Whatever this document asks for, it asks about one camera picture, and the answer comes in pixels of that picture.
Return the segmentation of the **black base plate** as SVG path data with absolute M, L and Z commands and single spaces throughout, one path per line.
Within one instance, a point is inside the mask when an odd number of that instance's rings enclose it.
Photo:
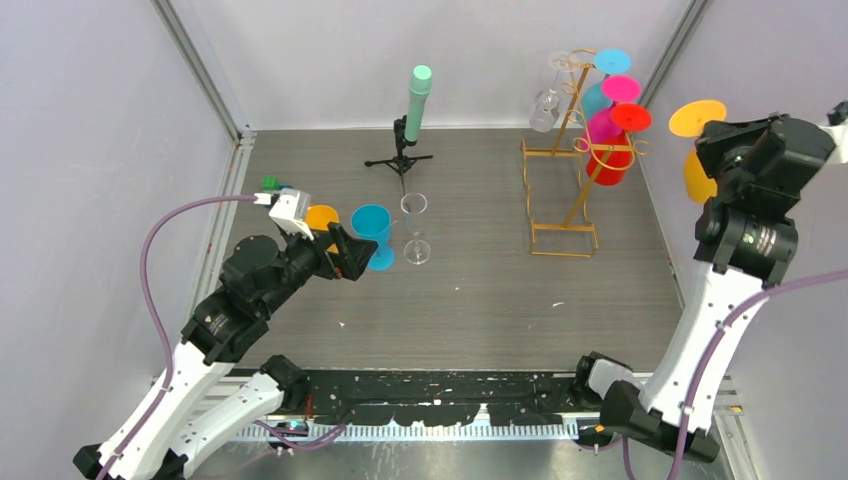
M 572 372 L 313 369 L 304 376 L 277 411 L 321 425 L 466 426 L 483 415 L 498 427 L 552 425 L 601 406 Z

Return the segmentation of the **cyan wine glass back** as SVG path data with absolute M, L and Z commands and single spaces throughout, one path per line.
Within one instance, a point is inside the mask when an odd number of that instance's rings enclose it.
M 593 65 L 603 74 L 603 78 L 589 86 L 582 94 L 582 119 L 585 124 L 600 110 L 610 107 L 613 101 L 602 91 L 603 82 L 612 75 L 626 73 L 631 65 L 631 57 L 621 49 L 604 49 L 594 55 Z

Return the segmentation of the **clear wine glass back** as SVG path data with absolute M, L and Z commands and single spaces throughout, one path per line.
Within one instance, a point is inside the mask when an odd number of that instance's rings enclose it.
M 534 97 L 528 121 L 532 130 L 547 133 L 556 126 L 560 117 L 559 103 L 564 95 L 563 84 L 575 68 L 576 61 L 571 52 L 559 50 L 548 55 L 541 87 Z

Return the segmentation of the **clear wine glass front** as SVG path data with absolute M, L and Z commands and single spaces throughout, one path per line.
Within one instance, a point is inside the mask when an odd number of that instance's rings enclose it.
M 424 238 L 427 198 L 421 193 L 410 192 L 401 198 L 400 206 L 405 227 L 410 235 L 410 240 L 404 247 L 404 256 L 413 265 L 423 265 L 431 256 L 431 247 Z

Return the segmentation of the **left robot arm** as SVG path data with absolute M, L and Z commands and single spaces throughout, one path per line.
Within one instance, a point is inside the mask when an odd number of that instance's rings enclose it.
M 195 417 L 207 393 L 268 331 L 268 322 L 312 277 L 358 280 L 378 249 L 338 223 L 315 238 L 288 234 L 286 247 L 257 235 L 241 240 L 222 267 L 220 286 L 201 301 L 163 375 L 106 442 L 73 459 L 86 479 L 186 479 L 251 422 L 275 410 L 298 412 L 306 373 L 283 355 L 270 357 L 236 393 Z

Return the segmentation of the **blue wine glass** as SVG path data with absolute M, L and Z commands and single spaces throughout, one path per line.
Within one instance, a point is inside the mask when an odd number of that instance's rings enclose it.
M 368 267 L 374 271 L 388 270 L 395 260 L 394 251 L 389 245 L 392 228 L 389 210 L 378 204 L 363 205 L 353 212 L 351 226 L 359 238 L 377 243 L 377 250 L 369 260 Z

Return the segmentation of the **mint green microphone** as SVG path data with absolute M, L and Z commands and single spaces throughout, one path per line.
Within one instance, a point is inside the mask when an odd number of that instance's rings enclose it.
M 426 100 L 432 89 L 432 70 L 427 65 L 416 65 L 408 84 L 409 102 L 404 138 L 412 145 L 420 136 Z

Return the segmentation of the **clear wine glass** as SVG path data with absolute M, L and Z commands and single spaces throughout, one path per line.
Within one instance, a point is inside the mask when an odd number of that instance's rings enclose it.
M 547 133 L 556 126 L 560 117 L 559 103 L 564 95 L 563 84 L 575 68 L 576 61 L 571 52 L 559 50 L 548 55 L 541 87 L 534 97 L 528 121 L 532 130 Z
M 400 206 L 405 227 L 410 235 L 410 240 L 404 247 L 404 256 L 413 265 L 423 265 L 431 256 L 431 247 L 424 238 L 427 198 L 421 193 L 410 192 L 401 198 Z

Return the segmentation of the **aluminium frame rail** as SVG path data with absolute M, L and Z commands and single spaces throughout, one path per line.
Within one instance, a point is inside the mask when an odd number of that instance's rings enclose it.
M 327 435 L 336 425 L 321 425 L 309 416 L 280 414 L 271 408 L 268 395 L 272 388 L 270 383 L 264 383 L 258 388 L 248 388 L 252 370 L 237 370 L 218 381 L 190 411 L 187 425 L 188 432 L 179 434 L 180 444 L 189 439 L 198 439 L 203 427 L 199 420 L 208 411 L 218 405 L 231 402 L 235 414 L 241 415 L 254 405 L 261 407 L 257 413 L 249 417 L 239 430 L 232 430 L 224 435 L 226 441 L 240 442 L 276 442 L 277 437 L 262 428 L 263 423 L 274 427 L 280 436 L 293 442 L 313 442 Z M 463 442 L 489 440 L 575 440 L 588 443 L 589 437 L 600 430 L 600 415 L 598 412 L 567 413 L 552 425 L 525 426 L 493 426 L 489 417 L 483 415 L 466 426 L 425 427 L 421 424 L 402 427 L 396 423 L 386 426 L 355 426 L 344 424 L 344 430 L 339 434 L 339 442 Z

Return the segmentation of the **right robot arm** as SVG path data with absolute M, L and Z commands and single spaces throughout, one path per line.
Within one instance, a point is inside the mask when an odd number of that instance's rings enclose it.
M 788 213 L 824 166 L 847 159 L 847 107 L 824 126 L 788 114 L 710 120 L 694 152 L 717 192 L 695 225 L 694 289 L 663 359 L 639 383 L 630 367 L 590 353 L 569 395 L 598 411 L 609 434 L 709 463 L 720 450 L 709 434 L 714 402 L 736 348 L 758 310 L 791 289 L 784 277 L 799 234 Z

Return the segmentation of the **orange wine glass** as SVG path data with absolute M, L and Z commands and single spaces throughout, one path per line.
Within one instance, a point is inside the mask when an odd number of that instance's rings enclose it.
M 338 223 L 338 212 L 329 205 L 312 205 L 309 207 L 305 222 L 313 233 L 326 233 L 330 223 Z
M 715 99 L 703 99 L 687 103 L 671 115 L 669 131 L 681 138 L 696 139 L 708 121 L 724 121 L 727 107 Z M 695 148 L 692 148 L 683 163 L 683 182 L 688 198 L 703 205 L 717 193 L 716 181 L 709 178 L 702 167 Z

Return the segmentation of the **green toy block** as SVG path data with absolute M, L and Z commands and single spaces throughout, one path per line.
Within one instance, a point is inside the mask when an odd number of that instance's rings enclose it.
M 280 189 L 280 183 L 276 176 L 266 175 L 262 179 L 261 187 L 263 192 L 276 192 Z

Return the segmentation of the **magenta wine glass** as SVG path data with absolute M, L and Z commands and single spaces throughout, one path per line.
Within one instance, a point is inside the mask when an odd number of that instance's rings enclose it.
M 630 76 L 607 75 L 584 94 L 582 106 L 585 131 L 593 144 L 606 143 L 623 129 L 612 120 L 612 109 L 631 103 L 641 95 L 641 84 Z

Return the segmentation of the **red wine glass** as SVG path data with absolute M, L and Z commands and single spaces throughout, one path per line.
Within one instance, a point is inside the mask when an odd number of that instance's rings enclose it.
M 595 113 L 582 137 L 589 141 L 587 176 L 595 176 L 595 183 L 600 186 L 619 184 L 634 156 L 645 154 L 633 146 L 630 134 L 644 131 L 652 123 L 651 113 L 633 103 L 618 103 Z

